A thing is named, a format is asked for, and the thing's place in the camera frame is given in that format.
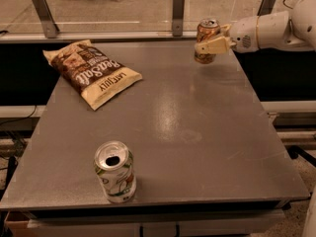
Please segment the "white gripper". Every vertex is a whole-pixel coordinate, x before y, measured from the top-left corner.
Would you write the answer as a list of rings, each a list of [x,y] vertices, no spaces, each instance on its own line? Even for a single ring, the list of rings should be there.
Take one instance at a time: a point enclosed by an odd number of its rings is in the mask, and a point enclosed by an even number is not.
[[[248,17],[220,27],[223,37],[207,39],[195,44],[195,51],[199,54],[222,54],[231,47],[239,53],[255,52],[259,49],[257,41],[258,17]]]

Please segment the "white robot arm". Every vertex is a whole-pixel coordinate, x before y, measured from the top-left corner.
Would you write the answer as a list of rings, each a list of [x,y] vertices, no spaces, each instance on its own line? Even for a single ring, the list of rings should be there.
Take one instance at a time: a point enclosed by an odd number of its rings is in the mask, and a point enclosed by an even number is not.
[[[316,50],[316,0],[299,0],[291,12],[243,18],[220,27],[210,39],[197,42],[198,54],[239,53],[274,48],[283,51]]]

